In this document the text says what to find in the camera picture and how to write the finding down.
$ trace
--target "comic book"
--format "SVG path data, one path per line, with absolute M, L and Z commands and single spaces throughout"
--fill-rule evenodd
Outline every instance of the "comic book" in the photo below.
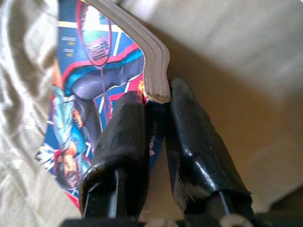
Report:
M 136 37 L 146 31 L 145 28 L 135 34 L 132 19 L 129 27 L 120 27 L 113 22 L 116 17 L 112 11 L 107 16 L 80 0 L 59 0 L 59 6 L 49 120 L 45 140 L 35 159 L 79 207 L 81 177 L 90 167 L 98 137 L 110 121 L 116 101 L 128 91 L 144 93 L 146 150 L 150 154 L 151 169 L 165 134 L 169 94 L 163 101 L 165 98 L 159 99 L 159 94 L 153 96 L 151 89 L 145 89 L 145 82 L 154 80 L 145 76 L 151 74 L 147 71 L 150 54 L 144 52 L 145 46 L 139 46 L 128 32 Z M 161 67 L 166 71 L 167 65 Z

